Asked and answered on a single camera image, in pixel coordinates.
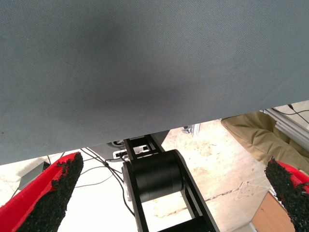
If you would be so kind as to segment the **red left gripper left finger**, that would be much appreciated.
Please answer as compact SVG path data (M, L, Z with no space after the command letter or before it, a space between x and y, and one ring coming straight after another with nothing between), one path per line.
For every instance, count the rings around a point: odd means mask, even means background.
M2 232L56 232L84 167L80 152L61 157L0 208Z

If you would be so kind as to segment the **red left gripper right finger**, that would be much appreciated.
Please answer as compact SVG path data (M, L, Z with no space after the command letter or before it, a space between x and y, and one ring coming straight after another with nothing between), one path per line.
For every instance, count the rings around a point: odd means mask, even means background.
M309 230L309 176L284 162L271 160L265 174L296 232Z

